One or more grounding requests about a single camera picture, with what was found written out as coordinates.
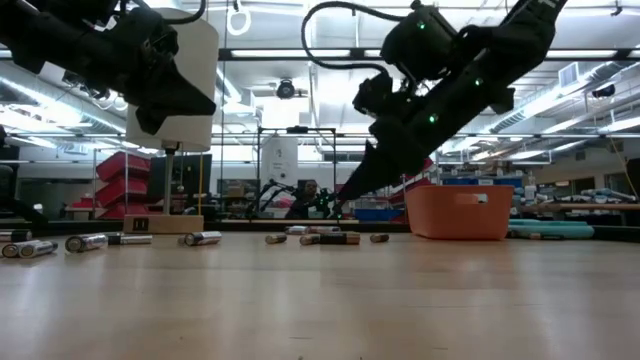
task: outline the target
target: battery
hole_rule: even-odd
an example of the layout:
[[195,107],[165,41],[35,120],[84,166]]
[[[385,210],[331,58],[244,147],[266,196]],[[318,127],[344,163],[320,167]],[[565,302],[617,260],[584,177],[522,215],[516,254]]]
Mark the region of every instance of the battery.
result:
[[6,258],[18,258],[20,257],[20,250],[26,245],[33,245],[39,243],[40,240],[29,240],[21,243],[11,243],[2,247],[2,256]]
[[264,241],[269,245],[282,244],[287,241],[287,235],[267,235]]
[[109,245],[149,245],[153,235],[115,234],[108,236]]
[[67,239],[64,248],[70,253],[99,249],[109,242],[105,234],[77,235]]
[[0,242],[24,242],[32,239],[30,230],[3,230],[0,231]]
[[37,256],[51,254],[58,249],[58,243],[51,241],[40,241],[35,244],[24,245],[20,249],[20,257],[23,259],[30,259]]
[[222,234],[219,231],[205,231],[200,233],[191,233],[184,235],[184,244],[187,246],[202,246],[209,244],[217,244],[222,240]]
[[330,234],[340,232],[340,228],[337,226],[311,226],[309,228],[310,234]]
[[300,245],[358,245],[360,234],[354,232],[312,234],[300,237]]
[[309,233],[309,227],[307,226],[287,226],[284,228],[284,233],[287,235],[305,235]]
[[389,241],[389,234],[373,234],[369,237],[372,243],[382,243]]

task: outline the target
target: black robotic arm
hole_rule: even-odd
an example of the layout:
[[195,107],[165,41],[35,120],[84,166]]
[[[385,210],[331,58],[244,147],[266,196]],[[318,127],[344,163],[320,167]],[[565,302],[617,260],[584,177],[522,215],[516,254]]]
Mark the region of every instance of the black robotic arm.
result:
[[[340,191],[342,201],[356,199],[422,171],[424,159],[455,135],[482,110],[496,113],[514,107],[509,85],[545,58],[555,37],[555,21],[566,0],[520,0],[497,27],[467,26],[456,32],[436,7],[411,5],[404,18],[341,1],[312,8],[303,20],[302,44],[316,64],[330,69],[375,68],[376,77],[360,85],[353,105],[375,121],[362,163]],[[304,30],[317,11],[329,7],[361,10],[398,25],[387,35],[381,56],[405,76],[405,86],[393,92],[388,71],[379,64],[334,65],[315,59]],[[424,81],[439,81],[424,96],[416,95]]]
[[[126,12],[127,1],[0,0],[0,43],[33,73],[50,62],[89,86],[123,94],[138,106],[147,133],[155,134],[168,116],[213,115],[215,104],[178,72],[177,33],[170,26],[197,20],[206,0],[194,15],[178,20],[163,19],[142,0],[133,0],[140,6]],[[114,15],[113,28],[98,30]]]

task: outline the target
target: orange plastic container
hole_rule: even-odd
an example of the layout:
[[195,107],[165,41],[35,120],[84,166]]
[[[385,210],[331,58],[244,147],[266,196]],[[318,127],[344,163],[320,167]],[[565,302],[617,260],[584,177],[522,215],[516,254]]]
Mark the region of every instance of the orange plastic container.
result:
[[502,240],[513,186],[420,186],[407,193],[411,232],[438,240]]

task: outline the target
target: wooden tabletop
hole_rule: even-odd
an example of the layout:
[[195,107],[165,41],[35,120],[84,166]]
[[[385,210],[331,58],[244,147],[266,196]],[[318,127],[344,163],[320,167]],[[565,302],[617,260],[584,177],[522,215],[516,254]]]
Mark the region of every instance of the wooden tabletop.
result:
[[264,235],[0,259],[0,358],[640,358],[638,245]]

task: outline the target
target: small wooden stand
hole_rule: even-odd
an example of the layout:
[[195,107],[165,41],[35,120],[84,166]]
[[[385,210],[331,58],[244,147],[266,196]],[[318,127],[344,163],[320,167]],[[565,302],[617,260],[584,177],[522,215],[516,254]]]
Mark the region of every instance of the small wooden stand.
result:
[[198,215],[126,215],[125,233],[188,234],[204,231],[204,217]]

